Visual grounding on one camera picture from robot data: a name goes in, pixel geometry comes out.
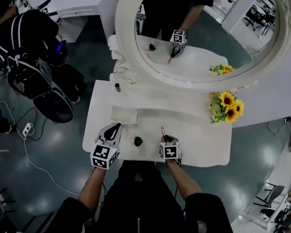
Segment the black backpack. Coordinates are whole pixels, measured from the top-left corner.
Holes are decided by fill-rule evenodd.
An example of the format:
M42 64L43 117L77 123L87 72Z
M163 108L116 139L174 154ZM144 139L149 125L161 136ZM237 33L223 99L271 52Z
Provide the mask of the black backpack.
M25 13L16 16L11 26L13 50L0 46L0 61L6 67L6 79L17 93L33 100L48 119L65 123L73 118L73 109L59 88L52 87L51 69L31 49L21 45L20 26Z

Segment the ornate mirror frame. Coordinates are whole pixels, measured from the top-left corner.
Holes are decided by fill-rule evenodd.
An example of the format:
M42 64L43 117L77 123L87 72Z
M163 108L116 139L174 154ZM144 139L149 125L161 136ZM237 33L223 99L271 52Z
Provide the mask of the ornate mirror frame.
M198 92L198 91L222 91L252 84L264 73L271 70L288 52L291 47L291 0L275 0L279 15L279 23L276 27L270 44L265 48L266 54L261 54L249 64L234 72L215 77L201 78L196 83L185 81L183 77L173 73L161 74L156 71L159 64L147 59L140 52L135 37L136 12L142 0L119 0L115 30L118 46L125 61L133 67L145 80L166 88Z

